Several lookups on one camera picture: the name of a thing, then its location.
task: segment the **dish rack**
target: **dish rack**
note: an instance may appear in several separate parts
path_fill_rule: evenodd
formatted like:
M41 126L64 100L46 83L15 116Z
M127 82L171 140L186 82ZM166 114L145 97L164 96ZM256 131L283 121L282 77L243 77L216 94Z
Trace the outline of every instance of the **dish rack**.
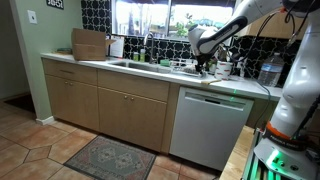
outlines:
M175 59L170 61L170 66L173 67L172 73L174 74L181 74L198 78L206 77L206 72L196 71L195 65L197 64L198 61L194 59Z

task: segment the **bottle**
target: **bottle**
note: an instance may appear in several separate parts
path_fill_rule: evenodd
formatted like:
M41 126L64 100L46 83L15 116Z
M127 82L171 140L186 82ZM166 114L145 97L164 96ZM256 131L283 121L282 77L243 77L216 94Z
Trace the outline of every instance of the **bottle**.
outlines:
M138 52L133 52L133 60L139 61L139 53Z
M145 58L146 58L146 50L145 49L141 49L140 50L140 61L141 62L145 62Z
M280 53L274 53L273 56L267 58L258 77L258 82L264 86L275 87L280 78L284 61L280 57Z

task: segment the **wall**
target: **wall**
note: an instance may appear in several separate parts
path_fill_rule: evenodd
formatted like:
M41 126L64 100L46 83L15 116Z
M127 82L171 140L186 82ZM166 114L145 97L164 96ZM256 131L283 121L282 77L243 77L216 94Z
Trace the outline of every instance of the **wall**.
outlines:
M111 16L111 0L82 0L82 20L83 28L95 31L106 32L111 34L112 18ZM233 53L241 53L243 56L248 52L252 40L252 36L235 37L230 50ZM280 52L285 61L284 70L280 77L278 86L282 87L291 65L294 61L295 55L299 49L300 42L296 41L291 48L285 50L284 46L288 42L287 39L276 38L258 38L257 43L253 47L252 53L248 57L247 70L254 78L259 76L260 68L263 60L273 55L274 52ZM135 51L139 52L143 46L143 37L126 36L124 47L124 58L132 59ZM148 60L150 47L147 47L146 59ZM159 53L160 59L194 59L195 57L190 52L190 44L185 41L155 39L155 53ZM236 75L237 69L234 68L233 74Z
M0 6L0 99L29 91L9 0Z
M82 27L80 0L64 1L64 10L39 0L11 0L28 81L40 120L50 117L50 103L40 53L71 47L72 28ZM36 12L38 24L30 24L27 10Z

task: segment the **window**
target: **window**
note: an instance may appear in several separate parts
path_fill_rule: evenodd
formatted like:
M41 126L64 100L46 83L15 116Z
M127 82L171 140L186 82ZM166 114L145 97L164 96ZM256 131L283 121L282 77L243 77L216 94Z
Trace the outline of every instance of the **window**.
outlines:
M112 0L112 33L186 38L194 24L216 31L232 16L234 4L231 0Z

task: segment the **rug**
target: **rug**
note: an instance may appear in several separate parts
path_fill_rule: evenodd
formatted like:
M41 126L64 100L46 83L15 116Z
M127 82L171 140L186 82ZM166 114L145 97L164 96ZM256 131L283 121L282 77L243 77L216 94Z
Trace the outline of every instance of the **rug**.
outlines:
M155 160L147 151L97 136L67 162L65 166L95 179L147 179Z
M7 104L35 113L32 97L30 94L15 99L4 101Z

